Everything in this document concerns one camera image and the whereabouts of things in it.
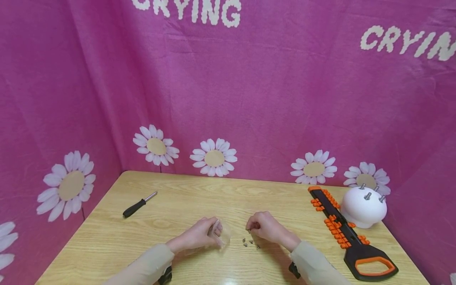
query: wrist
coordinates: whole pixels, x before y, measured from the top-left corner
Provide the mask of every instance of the wrist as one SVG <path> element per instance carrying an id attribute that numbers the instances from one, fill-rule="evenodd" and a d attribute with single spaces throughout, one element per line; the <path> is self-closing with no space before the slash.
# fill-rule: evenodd
<path id="1" fill-rule="evenodd" d="M 293 252 L 301 243 L 301 239 L 294 233 L 287 231 L 282 238 L 281 245 L 289 252 Z"/>
<path id="2" fill-rule="evenodd" d="M 181 236 L 177 236 L 175 238 L 170 239 L 166 243 L 166 245 L 167 245 L 167 247 L 169 247 L 171 252 L 173 252 L 174 254 L 177 254 L 177 253 L 185 250 L 185 248 L 183 246 L 183 242 L 181 240 Z"/>

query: screwdriver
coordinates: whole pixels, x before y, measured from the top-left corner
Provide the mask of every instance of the screwdriver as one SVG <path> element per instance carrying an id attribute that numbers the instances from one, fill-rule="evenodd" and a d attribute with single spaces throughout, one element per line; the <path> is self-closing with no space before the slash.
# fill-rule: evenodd
<path id="1" fill-rule="evenodd" d="M 141 201 L 137 202 L 135 205 L 131 206 L 130 208 L 126 209 L 123 213 L 124 218 L 128 218 L 129 216 L 133 215 L 139 208 L 144 206 L 147 201 L 149 201 L 153 196 L 157 195 L 158 191 L 155 191 L 147 197 L 146 199 L 141 199 Z"/>

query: sleeve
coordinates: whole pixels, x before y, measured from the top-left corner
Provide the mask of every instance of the sleeve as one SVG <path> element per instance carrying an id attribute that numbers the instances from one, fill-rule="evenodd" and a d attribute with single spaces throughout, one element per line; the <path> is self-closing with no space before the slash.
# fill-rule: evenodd
<path id="1" fill-rule="evenodd" d="M 322 252 L 306 241 L 302 241 L 290 257 L 308 285 L 351 285 Z"/>
<path id="2" fill-rule="evenodd" d="M 151 285 L 171 265 L 174 254 L 165 244 L 158 244 L 143 253 L 127 268 L 109 279 L 104 285 Z"/>

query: pink fabric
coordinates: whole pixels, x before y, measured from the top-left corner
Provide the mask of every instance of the pink fabric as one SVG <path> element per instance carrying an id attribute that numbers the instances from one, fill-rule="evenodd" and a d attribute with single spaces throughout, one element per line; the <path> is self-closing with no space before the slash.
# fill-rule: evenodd
<path id="1" fill-rule="evenodd" d="M 0 271 L 5 281 L 36 280 L 82 222 L 71 215 L 48 223 L 35 213 L 43 176 L 69 151 L 90 152 L 95 163 L 98 196 L 83 203 L 90 210 L 120 165 L 201 175 L 192 151 L 222 138 L 237 150 L 230 178 L 294 182 L 290 165 L 317 150 L 336 158 L 327 185 L 342 185 L 361 162 L 383 168 L 392 189 L 387 226 L 432 285 L 449 284 L 456 271 L 456 46 L 431 51 L 446 32 L 455 42 L 454 1 L 240 0 L 240 11 L 228 9 L 229 20 L 240 14 L 230 28 L 225 0 L 216 25 L 211 18 L 203 24 L 202 1 L 192 22 L 193 2 L 182 20 L 174 1 L 169 17 L 143 0 L 24 1 L 2 9 L 7 190 L 0 211 L 19 233 L 7 250 L 16 259 Z M 375 26 L 382 35 L 364 41 Z M 393 27 L 397 40 L 383 45 Z M 424 33 L 404 50 L 407 30 L 410 39 Z M 174 164 L 155 166 L 137 152 L 132 139 L 149 124 L 174 140 Z M 30 254 L 41 267 L 27 266 Z"/>

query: flower center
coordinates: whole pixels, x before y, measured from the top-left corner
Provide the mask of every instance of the flower center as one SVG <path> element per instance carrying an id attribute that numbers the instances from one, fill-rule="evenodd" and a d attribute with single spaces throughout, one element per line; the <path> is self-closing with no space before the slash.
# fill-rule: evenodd
<path id="1" fill-rule="evenodd" d="M 75 198 L 84 187 L 84 174 L 80 171 L 72 171 L 64 177 L 58 187 L 58 195 L 64 201 Z"/>
<path id="2" fill-rule="evenodd" d="M 358 186 L 366 184 L 366 186 L 371 189 L 374 189 L 377 186 L 377 183 L 375 182 L 375 179 L 372 177 L 372 175 L 365 173 L 360 174 L 358 177 L 356 177 L 356 184 L 358 184 Z"/>
<path id="3" fill-rule="evenodd" d="M 219 150 L 211 150 L 204 156 L 204 161 L 212 167 L 221 166 L 225 162 L 223 153 Z"/>
<path id="4" fill-rule="evenodd" d="M 158 138 L 151 138 L 147 141 L 147 149 L 154 155 L 164 155 L 166 153 L 166 145 Z"/>
<path id="5" fill-rule="evenodd" d="M 304 174 L 309 177 L 315 177 L 323 174 L 325 166 L 321 162 L 311 162 L 304 167 Z"/>

